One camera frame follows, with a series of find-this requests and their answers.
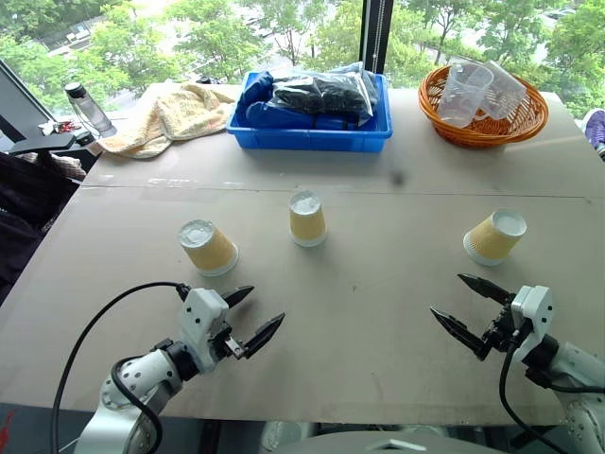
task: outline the plastic cup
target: plastic cup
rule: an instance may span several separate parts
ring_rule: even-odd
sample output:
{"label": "plastic cup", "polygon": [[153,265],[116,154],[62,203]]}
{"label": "plastic cup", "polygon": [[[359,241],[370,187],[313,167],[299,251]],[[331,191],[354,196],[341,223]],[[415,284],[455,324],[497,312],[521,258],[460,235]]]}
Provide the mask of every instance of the plastic cup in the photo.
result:
{"label": "plastic cup", "polygon": [[454,64],[450,68],[445,88],[437,107],[439,117],[458,128],[471,124],[476,111],[493,81],[488,68],[475,63]]}
{"label": "plastic cup", "polygon": [[495,61],[484,64],[493,73],[493,82],[485,92],[480,108],[494,120],[514,114],[526,97],[526,87]]}
{"label": "plastic cup", "polygon": [[464,236],[464,249],[475,262],[492,267],[504,261],[526,231],[526,220],[516,211],[494,211]]}
{"label": "plastic cup", "polygon": [[181,227],[179,241],[203,276],[219,276],[237,263],[239,251],[208,220],[191,220]]}
{"label": "plastic cup", "polygon": [[305,248],[321,244],[328,235],[321,201],[314,192],[299,192],[290,199],[290,235]]}

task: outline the paper cup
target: paper cup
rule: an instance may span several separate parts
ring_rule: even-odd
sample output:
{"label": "paper cup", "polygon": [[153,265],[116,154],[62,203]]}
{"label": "paper cup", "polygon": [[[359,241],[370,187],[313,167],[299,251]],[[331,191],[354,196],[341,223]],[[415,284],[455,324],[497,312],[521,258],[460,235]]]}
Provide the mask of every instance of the paper cup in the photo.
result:
{"label": "paper cup", "polygon": [[516,211],[494,211],[464,236],[464,249],[475,262],[492,267],[504,261],[526,230],[526,220]]}
{"label": "paper cup", "polygon": [[237,263],[237,247],[208,220],[187,222],[179,232],[179,241],[203,276],[219,276]]}
{"label": "paper cup", "polygon": [[311,248],[328,235],[317,194],[303,191],[290,199],[290,234],[299,246]]}

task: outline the towel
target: towel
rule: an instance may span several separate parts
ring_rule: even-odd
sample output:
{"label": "towel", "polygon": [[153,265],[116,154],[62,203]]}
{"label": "towel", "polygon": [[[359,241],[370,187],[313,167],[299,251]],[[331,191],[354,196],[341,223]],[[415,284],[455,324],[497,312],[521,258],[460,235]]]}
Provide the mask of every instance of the towel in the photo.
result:
{"label": "towel", "polygon": [[216,88],[186,82],[152,84],[134,108],[135,118],[113,137],[97,143],[109,153],[134,159],[157,156],[175,140],[221,131],[233,99]]}

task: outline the wicker basket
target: wicker basket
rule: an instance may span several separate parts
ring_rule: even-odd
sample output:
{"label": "wicker basket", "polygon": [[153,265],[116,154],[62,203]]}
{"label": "wicker basket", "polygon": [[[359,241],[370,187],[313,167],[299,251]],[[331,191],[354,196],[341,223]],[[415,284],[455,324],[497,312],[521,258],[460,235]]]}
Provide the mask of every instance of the wicker basket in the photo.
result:
{"label": "wicker basket", "polygon": [[514,114],[502,120],[485,118],[474,120],[465,128],[457,128],[437,116],[437,105],[450,67],[436,69],[424,78],[418,91],[420,107],[433,123],[437,134],[456,145],[470,148],[495,147],[509,142],[521,142],[536,135],[548,120],[548,106],[534,87],[517,78],[526,88],[523,99]]}

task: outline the table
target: table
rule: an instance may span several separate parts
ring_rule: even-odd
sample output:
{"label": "table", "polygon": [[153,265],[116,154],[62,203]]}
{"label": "table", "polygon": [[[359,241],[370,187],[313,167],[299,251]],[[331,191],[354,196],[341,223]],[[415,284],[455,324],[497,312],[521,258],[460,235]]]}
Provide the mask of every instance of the table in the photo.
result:
{"label": "table", "polygon": [[[242,151],[218,134],[150,162],[101,158],[0,308],[0,401],[50,406],[81,327],[118,292],[153,280],[255,285],[231,315],[240,339],[287,313],[256,357],[188,382],[165,410],[174,416],[509,424],[497,397],[503,356],[480,363],[428,310],[483,332],[498,306],[458,272],[509,290],[552,287],[551,334],[604,354],[603,167],[559,101],[550,98],[550,123],[534,139],[481,152],[441,141],[413,92],[390,97],[395,132],[375,156]],[[320,192],[329,228],[311,250],[287,232],[287,200],[302,187]],[[490,269],[468,258],[461,239],[496,208],[521,211],[529,229]],[[191,218],[211,219],[239,246],[231,272],[202,278],[192,269],[176,241]],[[108,313],[82,347],[63,406],[94,408],[117,359],[178,335],[178,309],[174,290],[153,289]],[[562,417],[518,366],[510,401],[531,424]]]}

